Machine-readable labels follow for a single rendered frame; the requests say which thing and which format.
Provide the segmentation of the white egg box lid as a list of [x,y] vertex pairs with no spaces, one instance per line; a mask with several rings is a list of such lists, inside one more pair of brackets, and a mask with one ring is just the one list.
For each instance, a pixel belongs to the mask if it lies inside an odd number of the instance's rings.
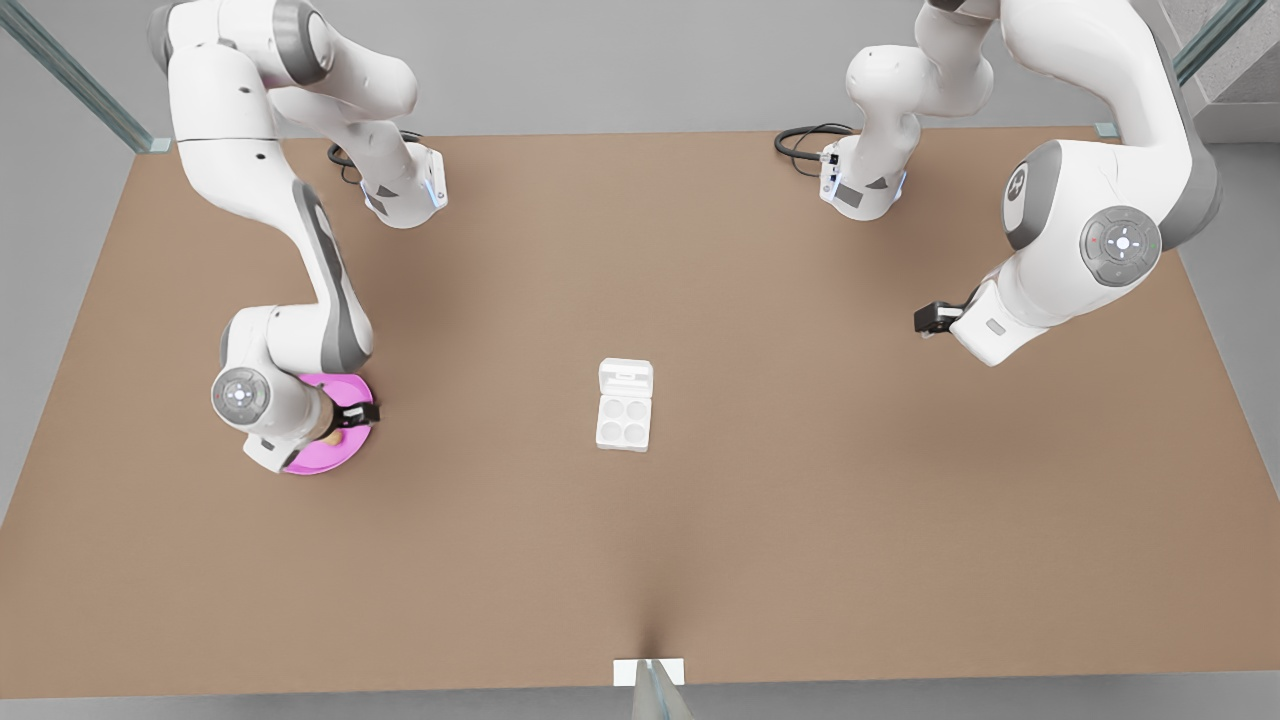
[[646,360],[607,357],[599,365],[599,387],[604,396],[652,398],[654,368]]

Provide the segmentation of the pink round plate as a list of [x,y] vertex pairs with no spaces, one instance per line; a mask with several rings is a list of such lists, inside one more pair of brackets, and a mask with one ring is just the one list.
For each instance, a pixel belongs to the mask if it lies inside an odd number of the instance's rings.
[[[310,386],[321,387],[339,406],[375,400],[374,392],[360,375],[355,374],[303,374],[300,379]],[[372,428],[339,428],[334,442],[319,439],[302,448],[284,468],[285,473],[296,475],[315,475],[338,468],[349,461],[366,443]]]

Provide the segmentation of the white egg box base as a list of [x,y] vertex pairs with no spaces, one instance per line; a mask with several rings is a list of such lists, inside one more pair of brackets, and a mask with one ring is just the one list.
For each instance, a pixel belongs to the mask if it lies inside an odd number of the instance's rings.
[[652,398],[603,395],[596,419],[598,448],[644,454],[649,448]]

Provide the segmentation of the silver frame post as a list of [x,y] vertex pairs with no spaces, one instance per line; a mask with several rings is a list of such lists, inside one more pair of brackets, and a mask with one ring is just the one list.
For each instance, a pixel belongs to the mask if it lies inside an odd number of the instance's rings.
[[132,152],[165,154],[172,140],[151,135],[18,0],[0,0],[0,28],[101,120]]
[[1206,143],[1280,143],[1280,0],[1132,0]]
[[681,696],[685,659],[616,659],[613,685],[634,689],[630,720],[695,720]]

